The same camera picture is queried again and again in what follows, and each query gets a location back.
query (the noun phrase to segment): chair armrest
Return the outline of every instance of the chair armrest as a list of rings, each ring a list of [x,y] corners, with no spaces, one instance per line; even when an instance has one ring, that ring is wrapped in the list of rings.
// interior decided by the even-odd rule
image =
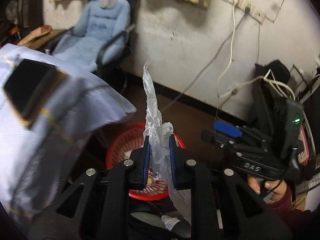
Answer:
[[[124,31],[118,33],[116,36],[114,36],[110,41],[108,41],[99,51],[98,53],[98,57],[97,57],[97,61],[96,64],[99,67],[102,67],[102,58],[104,53],[106,52],[106,50],[120,37],[122,37],[123,35],[127,35],[128,33],[130,33],[131,31],[133,31],[135,29],[136,25],[135,24],[131,24],[129,27],[127,27]]]
[[[65,30],[65,31],[59,33],[57,36],[54,36],[51,40],[49,40],[46,43],[44,49],[49,49],[50,54],[51,54],[54,51],[54,49],[56,48],[56,46],[57,46],[58,42],[61,40],[61,38],[70,30],[71,29]]]

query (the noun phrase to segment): white plastic bag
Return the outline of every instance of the white plastic bag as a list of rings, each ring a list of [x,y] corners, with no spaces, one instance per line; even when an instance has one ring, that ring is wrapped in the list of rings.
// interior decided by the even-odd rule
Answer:
[[[149,136],[151,145],[150,167],[153,172],[168,185],[169,196],[175,208],[191,224],[191,192],[190,190],[176,190],[173,187],[170,166],[169,136],[173,134],[171,123],[162,123],[161,112],[151,76],[147,70],[150,65],[148,60],[143,66],[143,86],[147,94],[147,116],[144,137]]]

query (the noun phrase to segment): white cable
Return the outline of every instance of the white cable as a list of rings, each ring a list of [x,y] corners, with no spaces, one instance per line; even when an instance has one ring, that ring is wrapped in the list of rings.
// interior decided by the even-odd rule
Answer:
[[[313,140],[311,128],[310,128],[310,125],[309,125],[309,122],[308,122],[306,113],[304,112],[303,109],[302,109],[302,114],[303,114],[304,121],[305,121],[305,123],[306,123],[307,132],[308,132],[309,137],[310,137],[310,140],[311,140],[311,145],[312,145],[313,154],[314,154],[314,156],[316,156],[315,142],[314,142],[314,140]]]
[[[243,88],[244,86],[250,85],[250,84],[254,83],[255,81],[257,81],[259,79],[263,79],[265,82],[269,83],[281,97],[283,95],[285,95],[285,97],[288,98],[286,94],[281,95],[281,92],[278,91],[272,84],[277,85],[277,86],[282,86],[285,89],[287,89],[292,94],[292,100],[295,101],[296,100],[295,95],[294,95],[292,89],[288,85],[286,85],[286,84],[284,84],[284,83],[282,83],[280,81],[276,81],[276,80],[272,80],[272,79],[268,79],[267,78],[267,76],[270,74],[270,72],[271,72],[271,69],[268,70],[268,72],[267,72],[267,74],[265,76],[257,76],[257,77],[255,77],[254,79],[252,79],[250,81],[247,81],[247,82],[244,82],[244,83],[241,83],[241,84],[237,84],[233,89],[231,89],[227,93],[223,94],[220,98],[230,95],[232,93],[232,91],[234,91],[234,90],[237,90],[239,88]]]
[[[225,73],[227,73],[228,69],[229,69],[230,66],[231,66],[231,62],[232,62],[232,45],[233,45],[233,38],[235,37],[235,32],[236,32],[235,7],[236,7],[236,5],[233,4],[233,7],[232,7],[233,33],[232,33],[231,45],[230,45],[230,60],[229,60],[228,66],[227,66],[226,69],[220,74],[220,76],[218,77],[218,80],[217,80],[217,96],[218,96],[218,98],[223,98],[223,97],[225,97],[225,96],[227,96],[227,95],[230,94],[230,93],[227,92],[226,94],[223,94],[221,97],[219,97],[218,86],[219,86],[219,81],[220,81],[220,79],[225,75]]]
[[[273,80],[276,81],[275,75],[273,74],[272,70],[271,70],[271,75],[272,75]],[[286,93],[283,92],[283,90],[279,87],[279,85],[276,84],[276,86],[277,86],[277,88],[278,88],[277,93],[278,93],[281,97],[286,97],[286,98],[288,98],[287,95],[286,95]]]
[[[245,14],[242,16],[242,18],[240,19],[240,21],[237,23],[236,25],[236,30],[239,28],[240,24],[242,23],[242,21],[245,19],[245,16],[248,15],[249,13],[246,11]],[[163,107],[161,109],[161,112],[165,111],[166,109],[168,109],[170,106],[172,106],[176,101],[179,100],[179,98],[181,98],[195,83],[196,81],[200,78],[200,76],[202,75],[202,73],[216,60],[216,58],[218,57],[220,51],[222,50],[223,46],[226,44],[226,42],[232,37],[233,32],[231,32],[228,37],[222,42],[222,44],[220,45],[219,49],[217,50],[216,54],[214,55],[214,57],[207,63],[207,65],[205,65],[200,72],[197,74],[197,76],[194,78],[194,80],[179,94],[177,95],[170,103],[168,103],[165,107]]]

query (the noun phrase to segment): wall outlet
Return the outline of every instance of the wall outlet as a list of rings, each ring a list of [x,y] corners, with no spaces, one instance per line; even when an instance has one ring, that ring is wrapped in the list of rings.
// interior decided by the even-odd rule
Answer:
[[[316,62],[317,62],[317,64],[318,64],[318,66],[320,67],[320,54],[319,54],[319,56],[316,58]]]
[[[233,4],[233,0],[225,0],[230,4]],[[250,7],[250,15],[256,19],[258,22],[262,23],[263,20],[266,18],[266,13],[257,8],[257,6],[252,3],[248,2],[247,0],[239,0],[237,7],[239,7],[242,11],[245,11],[245,8]]]

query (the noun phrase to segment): red plastic basket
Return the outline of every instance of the red plastic basket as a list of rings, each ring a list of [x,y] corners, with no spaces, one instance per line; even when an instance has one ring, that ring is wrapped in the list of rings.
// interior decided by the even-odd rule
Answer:
[[[107,169],[111,169],[115,164],[128,159],[132,150],[143,146],[144,123],[136,123],[120,132],[108,147],[106,155]],[[185,148],[181,139],[175,134],[178,145]],[[163,180],[156,180],[152,186],[147,186],[144,190],[129,190],[129,196],[139,200],[159,200],[169,195],[168,186]]]

